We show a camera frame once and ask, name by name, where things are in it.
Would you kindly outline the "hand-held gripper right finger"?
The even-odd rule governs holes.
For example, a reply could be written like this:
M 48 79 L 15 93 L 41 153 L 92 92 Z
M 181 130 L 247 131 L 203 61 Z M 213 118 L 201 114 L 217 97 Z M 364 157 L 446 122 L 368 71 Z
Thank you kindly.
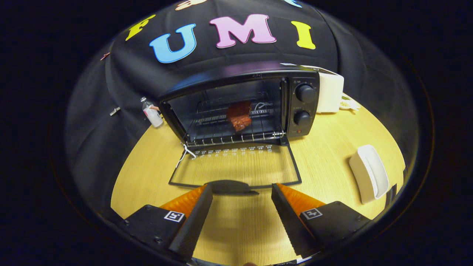
M 294 252 L 306 259 L 338 247 L 371 219 L 341 201 L 321 202 L 280 183 L 271 199 Z

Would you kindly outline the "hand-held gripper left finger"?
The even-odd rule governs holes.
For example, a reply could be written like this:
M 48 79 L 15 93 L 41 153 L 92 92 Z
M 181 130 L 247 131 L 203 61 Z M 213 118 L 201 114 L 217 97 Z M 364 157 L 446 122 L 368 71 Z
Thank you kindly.
M 213 200 L 203 185 L 161 205 L 144 205 L 124 219 L 124 232 L 158 253 L 180 261 L 193 257 Z

